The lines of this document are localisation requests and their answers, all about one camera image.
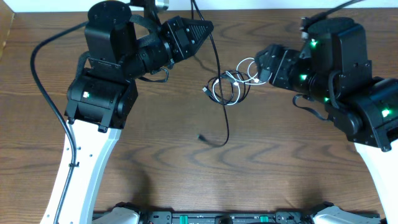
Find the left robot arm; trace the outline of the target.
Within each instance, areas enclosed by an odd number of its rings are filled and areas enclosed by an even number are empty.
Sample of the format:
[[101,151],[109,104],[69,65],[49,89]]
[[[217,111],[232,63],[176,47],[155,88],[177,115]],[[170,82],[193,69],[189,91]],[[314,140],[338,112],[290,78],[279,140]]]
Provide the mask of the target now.
[[43,223],[91,223],[110,154],[137,96],[137,80],[194,56],[213,23],[180,16],[160,22],[167,1],[102,1],[82,23],[88,50],[78,59],[58,113],[62,160]]

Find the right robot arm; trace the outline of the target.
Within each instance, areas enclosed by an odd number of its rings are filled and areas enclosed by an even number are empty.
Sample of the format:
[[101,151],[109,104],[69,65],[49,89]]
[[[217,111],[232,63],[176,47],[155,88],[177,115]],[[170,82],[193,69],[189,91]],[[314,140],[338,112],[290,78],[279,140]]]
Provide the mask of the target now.
[[259,79],[323,104],[365,162],[386,221],[396,223],[397,80],[372,75],[366,31],[352,18],[304,18],[301,30],[300,50],[272,44],[256,54]]

